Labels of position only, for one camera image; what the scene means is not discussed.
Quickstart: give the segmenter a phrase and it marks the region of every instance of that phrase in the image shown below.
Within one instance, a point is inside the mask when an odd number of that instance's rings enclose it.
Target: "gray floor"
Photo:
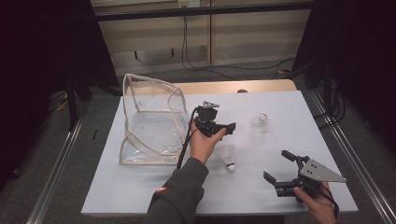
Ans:
[[[238,64],[238,66],[263,67],[269,64],[271,62],[244,63]],[[284,63],[280,69],[290,68],[291,65],[292,62]],[[212,70],[235,79],[268,79],[283,76],[276,72],[276,67],[256,71],[234,68]],[[148,73],[146,76],[158,77],[171,82],[230,80],[217,73],[207,71],[176,70]],[[304,77],[298,77],[295,83],[298,89],[303,92],[312,113],[319,114],[310,92],[320,91],[320,88],[307,90],[304,86]],[[67,159],[58,187],[42,223],[140,223],[142,219],[142,217],[93,218],[80,213],[119,103],[118,97],[97,89],[92,89],[92,92],[94,96],[88,103],[87,117],[83,120],[78,138]],[[84,104],[87,103],[79,102],[78,108],[82,108]],[[64,140],[68,135],[68,121],[67,107],[64,110],[50,113],[45,128],[35,142],[35,147],[21,167],[20,178],[9,180],[0,192],[0,223],[26,222],[64,145]],[[321,126],[323,122],[322,119],[318,119],[318,126]],[[340,122],[340,126],[391,206],[396,207],[396,183],[390,181],[396,170],[395,154],[388,150],[381,136],[367,129],[365,119],[360,111],[348,99],[346,99],[346,116]],[[321,132],[334,159],[348,179],[347,185],[360,209],[358,213],[340,215],[340,223],[383,223],[366,190],[361,186],[360,180],[348,165],[348,161],[331,130],[326,128]],[[256,219],[260,223],[263,220],[263,217]],[[310,223],[310,221],[307,214],[296,214],[286,216],[286,223]]]

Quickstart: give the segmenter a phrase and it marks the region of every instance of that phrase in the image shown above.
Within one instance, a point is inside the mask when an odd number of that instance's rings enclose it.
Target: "hand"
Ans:
[[[322,182],[322,185],[329,189],[329,184],[327,182]],[[323,193],[332,197],[326,189],[323,187],[320,187],[320,189]],[[299,197],[301,200],[303,200],[303,202],[306,203],[306,205],[308,205],[309,216],[311,216],[315,224],[337,223],[332,210],[332,202],[321,195],[316,199],[313,199],[305,191],[298,187],[294,188],[293,191],[297,197]]]
[[[191,157],[206,163],[213,153],[216,143],[225,135],[226,129],[223,128],[211,137],[205,136],[197,129],[195,123],[191,125],[190,154]]]

